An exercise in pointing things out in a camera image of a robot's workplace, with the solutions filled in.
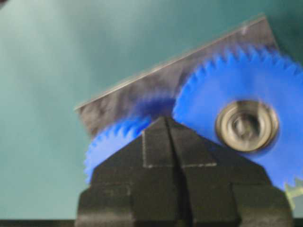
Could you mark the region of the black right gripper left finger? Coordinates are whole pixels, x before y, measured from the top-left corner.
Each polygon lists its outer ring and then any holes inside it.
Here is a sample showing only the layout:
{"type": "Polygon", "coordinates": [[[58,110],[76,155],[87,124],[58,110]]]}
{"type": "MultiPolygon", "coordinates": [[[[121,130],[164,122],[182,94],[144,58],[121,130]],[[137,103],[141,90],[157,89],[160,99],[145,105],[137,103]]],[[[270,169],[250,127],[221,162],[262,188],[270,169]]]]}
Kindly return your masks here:
{"type": "Polygon", "coordinates": [[[170,118],[98,165],[79,198],[78,227],[186,227],[187,202],[170,118]]]}

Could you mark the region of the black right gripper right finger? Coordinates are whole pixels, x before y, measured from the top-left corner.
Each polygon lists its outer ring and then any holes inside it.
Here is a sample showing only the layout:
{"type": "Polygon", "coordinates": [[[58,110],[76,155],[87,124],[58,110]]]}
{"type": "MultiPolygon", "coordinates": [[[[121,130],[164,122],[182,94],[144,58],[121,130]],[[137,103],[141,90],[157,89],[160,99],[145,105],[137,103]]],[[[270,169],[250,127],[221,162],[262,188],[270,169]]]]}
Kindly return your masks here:
{"type": "Polygon", "coordinates": [[[265,169],[167,120],[195,227],[292,227],[285,194],[265,169]]]}

